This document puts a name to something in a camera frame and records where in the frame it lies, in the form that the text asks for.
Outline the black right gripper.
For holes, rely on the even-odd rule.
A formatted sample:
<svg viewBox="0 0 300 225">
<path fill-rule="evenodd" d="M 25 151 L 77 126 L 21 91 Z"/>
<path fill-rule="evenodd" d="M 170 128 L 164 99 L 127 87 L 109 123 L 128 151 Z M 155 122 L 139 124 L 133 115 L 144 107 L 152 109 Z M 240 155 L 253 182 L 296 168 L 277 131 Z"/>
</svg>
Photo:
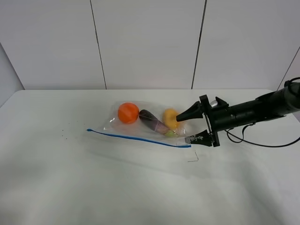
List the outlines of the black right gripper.
<svg viewBox="0 0 300 225">
<path fill-rule="evenodd" d="M 200 101 L 195 102 L 190 108 L 176 116 L 177 122 L 191 119 L 202 119 L 203 115 L 207 122 L 208 130 L 204 130 L 196 135 L 185 137 L 188 144 L 198 144 L 204 146 L 218 147 L 220 145 L 218 131 L 224 130 L 221 120 L 224 120 L 228 113 L 224 109 L 212 109 L 207 95 L 199 97 Z"/>
</svg>

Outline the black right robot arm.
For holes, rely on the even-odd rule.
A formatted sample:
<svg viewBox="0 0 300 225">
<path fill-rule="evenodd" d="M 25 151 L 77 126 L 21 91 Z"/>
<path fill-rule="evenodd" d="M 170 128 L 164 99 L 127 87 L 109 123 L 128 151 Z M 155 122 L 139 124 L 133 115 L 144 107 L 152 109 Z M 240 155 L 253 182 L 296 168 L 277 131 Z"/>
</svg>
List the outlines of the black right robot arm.
<svg viewBox="0 0 300 225">
<path fill-rule="evenodd" d="M 280 90 L 259 96 L 255 100 L 229 106 L 216 97 L 209 102 L 207 95 L 199 97 L 185 112 L 177 115 L 178 122 L 205 118 L 208 129 L 185 140 L 191 144 L 208 147 L 220 145 L 218 133 L 229 131 L 236 127 L 247 128 L 258 122 L 279 119 L 287 114 L 300 110 L 300 83 L 299 78 L 293 78 L 284 83 Z"/>
</svg>

